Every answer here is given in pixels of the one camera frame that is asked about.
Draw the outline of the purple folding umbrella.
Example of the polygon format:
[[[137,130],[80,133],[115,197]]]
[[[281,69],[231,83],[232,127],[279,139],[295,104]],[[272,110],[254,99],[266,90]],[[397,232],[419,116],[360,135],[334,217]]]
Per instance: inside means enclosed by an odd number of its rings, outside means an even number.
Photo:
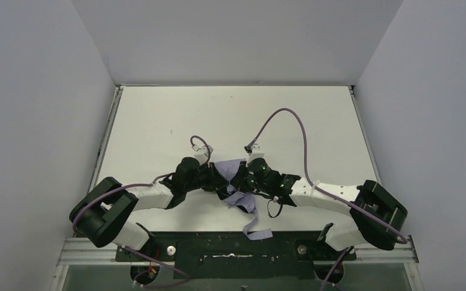
[[[229,208],[236,207],[242,212],[251,215],[253,220],[243,227],[243,234],[251,241],[259,241],[273,237],[271,229],[251,231],[251,228],[258,223],[258,210],[255,197],[251,190],[242,190],[241,185],[247,174],[241,173],[246,170],[245,159],[231,159],[214,163],[218,174],[227,182],[226,196],[220,198]]]

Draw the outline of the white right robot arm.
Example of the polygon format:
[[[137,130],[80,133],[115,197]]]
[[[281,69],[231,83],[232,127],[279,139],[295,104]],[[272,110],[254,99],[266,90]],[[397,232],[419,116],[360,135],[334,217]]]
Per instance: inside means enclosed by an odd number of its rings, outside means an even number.
[[[311,182],[307,177],[273,170],[263,158],[233,160],[220,173],[231,190],[260,195],[280,205],[317,207],[349,218],[349,222],[327,227],[321,238],[336,251],[361,244],[393,250],[396,244],[408,241],[401,232],[408,210],[376,181],[354,186]]]

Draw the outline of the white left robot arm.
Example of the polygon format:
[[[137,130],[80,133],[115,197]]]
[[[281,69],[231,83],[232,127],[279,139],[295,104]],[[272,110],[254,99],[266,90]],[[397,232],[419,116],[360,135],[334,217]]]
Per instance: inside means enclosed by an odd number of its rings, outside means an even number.
[[[173,209],[189,192],[224,192],[228,181],[213,163],[186,157],[174,172],[159,176],[150,184],[122,185],[115,178],[104,178],[70,212],[73,231],[88,238],[95,247],[111,243],[141,250],[150,235],[130,221],[131,213],[147,209]]]

